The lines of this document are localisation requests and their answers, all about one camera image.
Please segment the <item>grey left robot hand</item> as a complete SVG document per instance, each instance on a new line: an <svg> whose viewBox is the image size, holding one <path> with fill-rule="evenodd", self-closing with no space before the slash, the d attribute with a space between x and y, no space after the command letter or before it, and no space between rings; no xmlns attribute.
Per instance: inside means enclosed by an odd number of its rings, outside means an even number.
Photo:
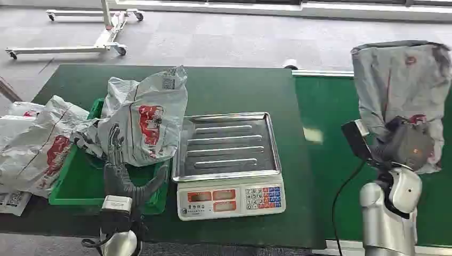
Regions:
<svg viewBox="0 0 452 256"><path fill-rule="evenodd" d="M131 198L132 208L138 209L145 205L158 188L167 181L169 161L165 161L145 185L136 186L124 162L123 142L124 138L120 136L119 125L114 124L109 131L107 160L103 168L104 188L106 195Z"/></svg>

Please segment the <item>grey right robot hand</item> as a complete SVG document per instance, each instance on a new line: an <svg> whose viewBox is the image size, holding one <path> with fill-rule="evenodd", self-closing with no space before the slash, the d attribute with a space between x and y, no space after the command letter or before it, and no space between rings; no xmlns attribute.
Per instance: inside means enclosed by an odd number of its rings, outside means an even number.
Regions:
<svg viewBox="0 0 452 256"><path fill-rule="evenodd" d="M434 139L430 136L423 116L396 116L386 124L388 133L375 139L370 149L380 162L405 165L413 171L422 168L434 153Z"/></svg>

